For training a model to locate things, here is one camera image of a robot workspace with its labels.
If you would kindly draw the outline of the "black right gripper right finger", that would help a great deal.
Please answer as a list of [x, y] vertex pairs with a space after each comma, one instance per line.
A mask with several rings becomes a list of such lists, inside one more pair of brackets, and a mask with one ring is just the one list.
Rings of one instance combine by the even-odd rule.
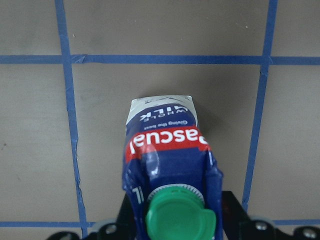
[[228, 240], [245, 240], [252, 220], [232, 191], [222, 192], [222, 224]]

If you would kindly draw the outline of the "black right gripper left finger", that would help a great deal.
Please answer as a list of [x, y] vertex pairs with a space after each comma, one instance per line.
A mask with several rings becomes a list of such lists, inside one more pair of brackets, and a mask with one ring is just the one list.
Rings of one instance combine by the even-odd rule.
[[124, 195], [122, 204], [115, 220], [96, 222], [88, 240], [135, 240], [137, 236], [136, 223], [133, 209], [127, 194]]

